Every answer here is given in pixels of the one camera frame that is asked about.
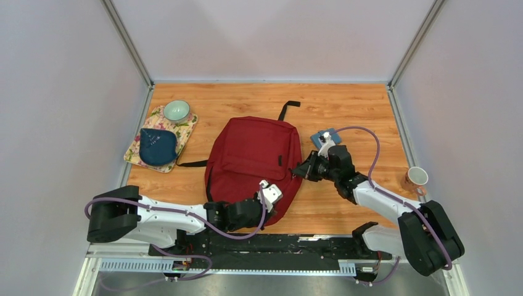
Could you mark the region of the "red backpack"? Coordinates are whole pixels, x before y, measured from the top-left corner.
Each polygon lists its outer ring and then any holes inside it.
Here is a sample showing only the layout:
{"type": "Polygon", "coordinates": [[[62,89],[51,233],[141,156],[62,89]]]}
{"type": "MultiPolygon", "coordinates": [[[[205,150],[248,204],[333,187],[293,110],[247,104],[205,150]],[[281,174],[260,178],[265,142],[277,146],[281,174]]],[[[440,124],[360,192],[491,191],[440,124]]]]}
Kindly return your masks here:
{"type": "Polygon", "coordinates": [[[209,202],[233,203],[251,198],[264,179],[276,184],[283,193],[265,225],[275,224],[286,214],[302,183],[291,172],[302,161],[302,148],[297,128],[284,119],[289,106],[300,107],[300,102],[286,102],[276,120],[231,118],[216,138],[207,160],[180,164],[205,168],[209,202]]]}

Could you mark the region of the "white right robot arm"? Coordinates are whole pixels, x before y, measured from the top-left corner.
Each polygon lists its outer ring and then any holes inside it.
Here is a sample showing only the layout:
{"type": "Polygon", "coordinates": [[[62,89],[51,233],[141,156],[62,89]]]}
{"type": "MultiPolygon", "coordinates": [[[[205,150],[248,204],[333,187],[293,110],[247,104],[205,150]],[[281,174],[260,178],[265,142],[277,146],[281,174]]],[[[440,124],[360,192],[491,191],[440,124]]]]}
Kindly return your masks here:
{"type": "Polygon", "coordinates": [[[378,186],[356,170],[345,146],[334,145],[325,155],[311,151],[292,173],[308,181],[333,182],[342,198],[372,209],[397,226],[362,226],[361,235],[352,240],[353,253],[359,258],[386,252],[407,259],[415,271],[429,276],[450,269],[453,261],[465,254],[464,244],[438,202],[417,202],[378,186]]]}

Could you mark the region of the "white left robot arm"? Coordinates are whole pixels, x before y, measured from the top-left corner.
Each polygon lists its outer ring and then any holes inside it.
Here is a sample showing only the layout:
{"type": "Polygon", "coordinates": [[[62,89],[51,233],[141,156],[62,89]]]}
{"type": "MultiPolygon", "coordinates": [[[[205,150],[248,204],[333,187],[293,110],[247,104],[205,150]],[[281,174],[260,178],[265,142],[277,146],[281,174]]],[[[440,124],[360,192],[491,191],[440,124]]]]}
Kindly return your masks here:
{"type": "Polygon", "coordinates": [[[265,180],[251,198],[197,205],[161,202],[140,194],[137,186],[124,186],[93,197],[85,206],[86,239],[97,244],[131,239],[180,256],[189,245],[182,232],[212,230],[229,239],[248,239],[264,227],[282,197],[277,185],[265,180]]]}

